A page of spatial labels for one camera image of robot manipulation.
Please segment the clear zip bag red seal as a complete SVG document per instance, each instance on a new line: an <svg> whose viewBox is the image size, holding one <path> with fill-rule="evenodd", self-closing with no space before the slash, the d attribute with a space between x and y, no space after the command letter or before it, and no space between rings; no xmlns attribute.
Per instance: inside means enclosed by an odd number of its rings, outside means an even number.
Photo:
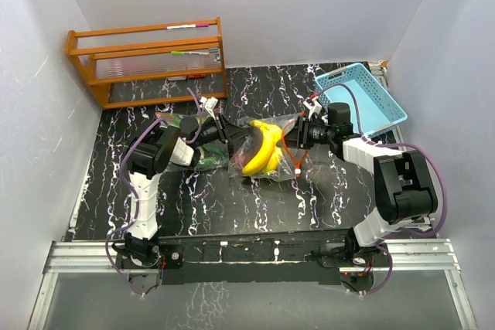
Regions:
<svg viewBox="0 0 495 330"><path fill-rule="evenodd" d="M238 140L228 163L230 177L269 179L284 182L297 179L307 151L289 146L288 134L296 128L300 113L277 117L243 117L237 125L247 131Z"/></svg>

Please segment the yellow fake banana bunch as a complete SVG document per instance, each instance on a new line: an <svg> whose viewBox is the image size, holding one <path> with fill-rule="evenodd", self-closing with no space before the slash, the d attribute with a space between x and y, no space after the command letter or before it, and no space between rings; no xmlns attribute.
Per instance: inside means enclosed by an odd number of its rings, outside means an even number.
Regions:
<svg viewBox="0 0 495 330"><path fill-rule="evenodd" d="M278 169L279 162L283 157L282 150L277 143L282 139L282 129L276 124L269 124L259 120L249 123L259 128L263 135L263 142L259 151L242 168L242 174L253 176L258 173L268 174Z"/></svg>

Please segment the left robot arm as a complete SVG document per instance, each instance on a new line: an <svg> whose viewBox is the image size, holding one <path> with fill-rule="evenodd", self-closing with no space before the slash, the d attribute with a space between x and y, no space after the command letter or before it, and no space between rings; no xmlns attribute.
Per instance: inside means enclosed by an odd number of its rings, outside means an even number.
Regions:
<svg viewBox="0 0 495 330"><path fill-rule="evenodd" d="M160 258L157 194L167 168L209 170L227 163L234 146L252 130L232 124L222 114L179 119L158 116L134 137L121 163L121 178L131 193L129 225L123 247L115 251L133 264L152 267Z"/></svg>

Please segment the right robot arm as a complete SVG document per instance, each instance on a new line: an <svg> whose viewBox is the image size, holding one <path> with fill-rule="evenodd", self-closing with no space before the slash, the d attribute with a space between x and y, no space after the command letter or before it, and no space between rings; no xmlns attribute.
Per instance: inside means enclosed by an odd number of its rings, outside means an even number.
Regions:
<svg viewBox="0 0 495 330"><path fill-rule="evenodd" d="M374 177L374 208L348 230L342 246L320 247L316 253L320 261L363 265L379 253L387 237L438 209L425 156L417 150L400 151L364 139L354 128L346 103L329 105L326 121L298 117L282 131L282 144L304 150L328 145L338 159Z"/></svg>

